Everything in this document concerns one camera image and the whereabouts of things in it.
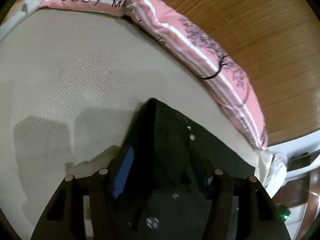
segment wooden floor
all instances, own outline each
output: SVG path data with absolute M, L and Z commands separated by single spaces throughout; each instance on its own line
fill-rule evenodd
M 248 73 L 269 144 L 320 128 L 320 23 L 305 0 L 163 0 Z

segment metal screw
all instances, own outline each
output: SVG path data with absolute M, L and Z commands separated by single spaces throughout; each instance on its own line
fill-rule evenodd
M 72 181 L 73 180 L 73 176 L 72 175 L 67 175 L 64 177 L 65 181 Z
M 156 219 L 155 217 L 149 217 L 147 218 L 147 225 L 148 227 L 155 229 L 159 227 L 159 220 Z
M 251 182 L 257 182 L 258 179 L 255 176 L 251 175 L 251 176 L 249 176 L 249 180 Z
M 172 197 L 173 197 L 173 199 L 176 199 L 179 197 L 179 195 L 177 193 L 173 193 Z
M 223 174 L 223 170 L 215 169 L 214 173 L 217 174 L 217 175 L 222 175 Z
M 107 169 L 101 169 L 101 170 L 99 171 L 99 173 L 100 173 L 101 175 L 105 175 L 105 174 L 108 173 L 108 170 L 107 170 Z

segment metal bolt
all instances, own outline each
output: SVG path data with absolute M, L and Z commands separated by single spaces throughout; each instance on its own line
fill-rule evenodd
M 172 197 L 173 197 L 173 199 L 176 199 L 179 197 L 179 195 L 177 193 L 173 193 Z
M 223 174 L 223 170 L 215 169 L 215 170 L 214 170 L 214 173 L 215 173 L 216 175 L 222 175 L 222 174 Z
M 249 176 L 249 180 L 251 182 L 257 182 L 258 179 L 255 176 L 251 175 L 251 176 Z
M 101 175 L 106 175 L 106 174 L 108 173 L 108 170 L 107 170 L 107 169 L 101 169 L 101 170 L 99 171 L 99 173 L 100 173 Z
M 67 175 L 64 177 L 65 181 L 72 181 L 73 180 L 73 176 L 72 175 Z
M 159 220 L 156 219 L 155 217 L 149 217 L 147 218 L 147 225 L 148 227 L 155 229 L 159 227 Z

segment pink striped fabric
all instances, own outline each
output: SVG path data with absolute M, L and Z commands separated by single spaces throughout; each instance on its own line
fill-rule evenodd
M 128 15 L 196 73 L 233 125 L 258 149 L 268 144 L 264 116 L 247 74 L 198 26 L 160 0 L 45 0 L 40 7 Z

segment blue foam pad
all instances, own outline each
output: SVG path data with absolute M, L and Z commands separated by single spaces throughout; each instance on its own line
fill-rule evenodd
M 127 181 L 132 166 L 133 156 L 133 148 L 130 146 L 114 180 L 114 189 L 112 191 L 114 198 L 118 198 L 124 189 L 125 182 Z

